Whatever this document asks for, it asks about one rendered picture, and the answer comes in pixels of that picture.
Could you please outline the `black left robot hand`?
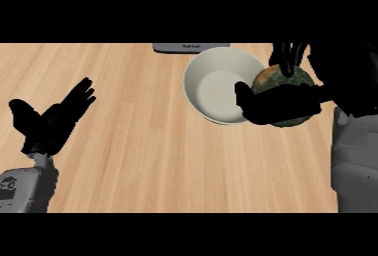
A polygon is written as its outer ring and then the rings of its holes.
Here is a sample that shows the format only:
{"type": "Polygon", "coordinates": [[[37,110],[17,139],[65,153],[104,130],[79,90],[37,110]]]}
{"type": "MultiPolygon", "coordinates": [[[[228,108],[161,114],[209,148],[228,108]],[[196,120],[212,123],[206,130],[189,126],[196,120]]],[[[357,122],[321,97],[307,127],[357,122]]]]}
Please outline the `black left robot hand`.
{"type": "Polygon", "coordinates": [[[20,149],[25,155],[39,153],[53,156],[57,154],[75,124],[96,100],[93,93],[91,80],[84,78],[62,102],[54,103],[42,113],[38,113],[23,100],[8,101],[13,127],[25,136],[20,149]]]}

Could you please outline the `grey flat appliance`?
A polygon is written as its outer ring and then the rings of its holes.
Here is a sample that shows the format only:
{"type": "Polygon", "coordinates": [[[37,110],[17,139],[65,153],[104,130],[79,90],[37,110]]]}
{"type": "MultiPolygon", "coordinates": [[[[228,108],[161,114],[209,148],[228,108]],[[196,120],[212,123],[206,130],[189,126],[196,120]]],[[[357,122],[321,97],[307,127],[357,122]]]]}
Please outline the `grey flat appliance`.
{"type": "Polygon", "coordinates": [[[197,54],[215,47],[228,47],[228,43],[153,43],[156,53],[166,54],[197,54]]]}

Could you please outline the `green orange squash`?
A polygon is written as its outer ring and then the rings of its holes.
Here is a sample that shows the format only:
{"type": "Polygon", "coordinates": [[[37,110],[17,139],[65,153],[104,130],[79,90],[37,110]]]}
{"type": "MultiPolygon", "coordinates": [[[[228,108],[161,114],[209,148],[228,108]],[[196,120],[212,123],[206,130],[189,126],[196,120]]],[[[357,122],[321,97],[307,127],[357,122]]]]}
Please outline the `green orange squash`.
{"type": "Polygon", "coordinates": [[[293,67],[293,75],[286,77],[280,71],[280,66],[273,65],[255,76],[251,90],[254,93],[261,93],[282,84],[299,86],[302,83],[305,83],[308,86],[314,85],[308,73],[298,66],[293,67]]]}

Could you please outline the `white bowl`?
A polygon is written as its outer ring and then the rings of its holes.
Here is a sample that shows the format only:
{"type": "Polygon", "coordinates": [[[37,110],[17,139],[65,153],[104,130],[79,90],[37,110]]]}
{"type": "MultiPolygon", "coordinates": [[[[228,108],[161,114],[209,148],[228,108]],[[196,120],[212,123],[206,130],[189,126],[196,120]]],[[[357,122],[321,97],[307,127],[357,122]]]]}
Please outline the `white bowl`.
{"type": "Polygon", "coordinates": [[[217,47],[197,54],[183,74],[187,102],[202,117],[220,125],[246,122],[236,105],[234,83],[252,85],[264,66],[245,51],[217,47]]]}

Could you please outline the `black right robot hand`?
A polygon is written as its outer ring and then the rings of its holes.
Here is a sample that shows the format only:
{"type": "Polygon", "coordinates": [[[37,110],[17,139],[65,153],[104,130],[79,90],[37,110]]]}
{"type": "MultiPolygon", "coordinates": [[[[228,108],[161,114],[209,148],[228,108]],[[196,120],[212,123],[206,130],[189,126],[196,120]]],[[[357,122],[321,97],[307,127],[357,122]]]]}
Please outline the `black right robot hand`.
{"type": "Polygon", "coordinates": [[[257,125],[313,116],[327,101],[354,118],[378,115],[378,42],[276,42],[268,65],[279,65],[286,77],[299,66],[305,47],[320,86],[283,84],[254,94],[243,82],[234,84],[236,105],[257,125]]]}

